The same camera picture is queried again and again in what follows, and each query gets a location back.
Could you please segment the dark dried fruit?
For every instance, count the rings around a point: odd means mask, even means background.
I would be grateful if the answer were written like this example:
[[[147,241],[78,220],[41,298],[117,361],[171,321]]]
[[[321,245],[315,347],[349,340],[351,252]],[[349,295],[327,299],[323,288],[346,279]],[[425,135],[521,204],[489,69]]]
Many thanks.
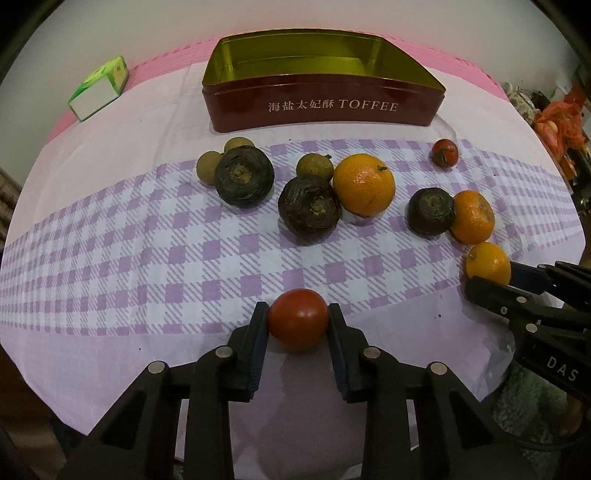
[[[420,189],[408,203],[409,228],[421,236],[433,237],[446,233],[455,217],[454,199],[441,188]]]
[[[329,181],[318,175],[290,179],[280,193],[277,208],[287,229],[308,242],[327,237],[342,218],[338,195]]]
[[[274,169],[269,157],[255,146],[232,148],[221,156],[214,172],[214,187],[228,205],[252,208],[269,195]]]

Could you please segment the spotted orange tangerine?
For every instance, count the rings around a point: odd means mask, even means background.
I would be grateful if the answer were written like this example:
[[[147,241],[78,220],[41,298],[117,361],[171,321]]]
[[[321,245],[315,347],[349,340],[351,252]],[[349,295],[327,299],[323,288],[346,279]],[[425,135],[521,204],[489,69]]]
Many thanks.
[[[464,190],[454,196],[456,215],[450,227],[464,245],[487,241],[495,228],[495,214],[488,200],[478,191]]]

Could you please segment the large round orange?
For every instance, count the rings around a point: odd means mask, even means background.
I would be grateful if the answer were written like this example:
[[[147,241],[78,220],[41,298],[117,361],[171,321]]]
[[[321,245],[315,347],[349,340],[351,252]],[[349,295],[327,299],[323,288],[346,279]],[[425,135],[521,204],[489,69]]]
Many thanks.
[[[353,154],[339,162],[332,188],[342,207],[361,217],[374,217],[387,210],[396,195],[394,175],[379,158]]]

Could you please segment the brown longan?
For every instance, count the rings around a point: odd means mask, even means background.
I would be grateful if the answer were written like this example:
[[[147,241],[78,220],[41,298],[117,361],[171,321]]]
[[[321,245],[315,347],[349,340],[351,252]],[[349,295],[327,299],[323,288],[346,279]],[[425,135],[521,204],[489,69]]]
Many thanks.
[[[249,140],[249,138],[245,138],[242,136],[232,137],[228,141],[226,141],[226,143],[224,144],[224,152],[228,153],[230,150],[238,148],[238,147],[242,147],[242,146],[253,147],[254,144],[253,144],[252,140]]]
[[[207,151],[197,159],[197,166],[195,172],[197,178],[205,185],[213,185],[215,179],[216,167],[221,161],[221,153],[216,151]]]
[[[332,157],[329,154],[308,153],[297,162],[297,176],[315,175],[331,181],[335,167],[332,165]]]

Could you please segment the small red cherry tomato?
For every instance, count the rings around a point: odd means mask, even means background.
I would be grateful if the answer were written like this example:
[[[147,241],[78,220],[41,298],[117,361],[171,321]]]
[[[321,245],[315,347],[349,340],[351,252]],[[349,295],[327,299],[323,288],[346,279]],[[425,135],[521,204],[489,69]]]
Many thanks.
[[[459,161],[459,150],[452,140],[440,139],[433,145],[430,158],[441,168],[451,168]]]

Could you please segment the red toffee tin box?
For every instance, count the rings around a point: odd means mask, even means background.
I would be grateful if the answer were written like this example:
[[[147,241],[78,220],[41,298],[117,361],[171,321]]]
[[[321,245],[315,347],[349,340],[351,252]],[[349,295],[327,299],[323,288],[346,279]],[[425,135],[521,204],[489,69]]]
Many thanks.
[[[445,86],[387,39],[331,29],[276,29],[224,37],[202,94],[215,131],[305,122],[428,126]]]

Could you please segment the purple checked tablecloth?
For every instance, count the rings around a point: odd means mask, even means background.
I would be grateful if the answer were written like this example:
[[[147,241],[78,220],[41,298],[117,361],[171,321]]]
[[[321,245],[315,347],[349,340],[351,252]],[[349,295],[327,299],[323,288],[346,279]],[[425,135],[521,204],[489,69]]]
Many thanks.
[[[228,340],[259,301],[297,287],[342,306],[346,322],[400,361],[448,364],[478,397],[501,382],[508,329],[461,296],[464,248],[406,226],[419,188],[480,191],[493,241],[530,264],[577,262],[581,222],[542,143],[476,65],[407,41],[446,88],[427,127],[311,123],[247,132],[276,185],[297,159],[369,153],[394,173],[393,204],[374,221],[346,216],[302,246],[270,198],[245,212],[195,175],[226,136],[211,128],[201,79],[212,41],[134,67],[124,94],[85,122],[65,117],[20,194],[1,264],[1,342],[28,385],[67,425],[90,431],[151,361],[189,363]],[[459,161],[430,158],[450,139]]]

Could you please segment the brown longan far left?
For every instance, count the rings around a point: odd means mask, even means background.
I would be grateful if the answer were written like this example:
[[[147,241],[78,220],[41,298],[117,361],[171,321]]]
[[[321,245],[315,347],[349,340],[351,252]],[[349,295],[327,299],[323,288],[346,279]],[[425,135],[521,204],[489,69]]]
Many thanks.
[[[197,159],[197,166],[195,172],[197,178],[205,185],[213,185],[215,179],[216,167],[221,161],[221,153],[216,151],[207,151]]]

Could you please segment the large red tomato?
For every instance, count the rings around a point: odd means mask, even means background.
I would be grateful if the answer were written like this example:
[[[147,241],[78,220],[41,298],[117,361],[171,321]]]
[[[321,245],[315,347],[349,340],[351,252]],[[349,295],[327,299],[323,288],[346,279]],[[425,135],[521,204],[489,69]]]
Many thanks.
[[[270,334],[284,348],[304,351],[325,336],[329,308],[324,298],[310,289],[294,289],[276,298],[267,316]]]

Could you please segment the orange red plastic bag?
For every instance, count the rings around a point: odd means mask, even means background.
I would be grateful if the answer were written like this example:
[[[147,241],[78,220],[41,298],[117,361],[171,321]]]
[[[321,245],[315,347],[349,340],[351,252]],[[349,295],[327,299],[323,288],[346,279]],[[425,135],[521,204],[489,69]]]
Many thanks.
[[[582,128],[584,90],[575,85],[561,101],[552,101],[536,115],[533,129],[551,158],[560,162],[569,149],[581,150],[588,140]]]

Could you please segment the brown longan middle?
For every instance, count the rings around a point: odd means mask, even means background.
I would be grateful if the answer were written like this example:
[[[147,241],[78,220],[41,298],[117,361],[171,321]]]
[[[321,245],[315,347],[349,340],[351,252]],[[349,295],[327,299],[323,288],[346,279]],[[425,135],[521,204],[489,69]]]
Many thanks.
[[[308,153],[297,162],[297,176],[315,175],[331,181],[335,167],[332,165],[332,157],[329,154]]]

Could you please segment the dark dried fruit left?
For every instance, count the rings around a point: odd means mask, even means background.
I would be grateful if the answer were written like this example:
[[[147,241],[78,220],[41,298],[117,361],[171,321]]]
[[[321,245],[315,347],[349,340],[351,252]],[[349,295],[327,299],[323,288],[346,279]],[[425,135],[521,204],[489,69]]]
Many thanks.
[[[232,148],[221,156],[214,172],[214,187],[228,205],[252,208],[269,195],[274,169],[269,157],[255,146]]]

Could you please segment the dark dried fruit middle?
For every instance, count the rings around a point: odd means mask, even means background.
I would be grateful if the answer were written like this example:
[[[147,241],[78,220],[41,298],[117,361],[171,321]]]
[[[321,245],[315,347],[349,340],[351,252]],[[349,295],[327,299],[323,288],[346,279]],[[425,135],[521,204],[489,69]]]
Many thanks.
[[[290,179],[280,193],[277,208],[287,229],[308,242],[327,237],[342,218],[338,195],[329,181],[318,175]]]

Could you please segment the green white small carton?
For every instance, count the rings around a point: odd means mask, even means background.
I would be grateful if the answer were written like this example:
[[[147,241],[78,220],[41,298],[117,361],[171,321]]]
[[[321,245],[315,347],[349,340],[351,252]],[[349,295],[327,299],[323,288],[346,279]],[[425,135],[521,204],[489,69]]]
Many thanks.
[[[68,101],[70,110],[80,122],[87,120],[121,96],[128,77],[124,57],[113,57],[77,87]]]

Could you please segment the small orange tangerine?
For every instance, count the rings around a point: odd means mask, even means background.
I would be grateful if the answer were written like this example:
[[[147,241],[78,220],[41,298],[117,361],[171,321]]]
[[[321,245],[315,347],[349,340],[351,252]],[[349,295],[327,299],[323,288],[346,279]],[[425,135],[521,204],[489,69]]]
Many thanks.
[[[483,242],[473,246],[468,252],[465,272],[469,278],[480,277],[508,285],[511,280],[511,263],[502,248]]]

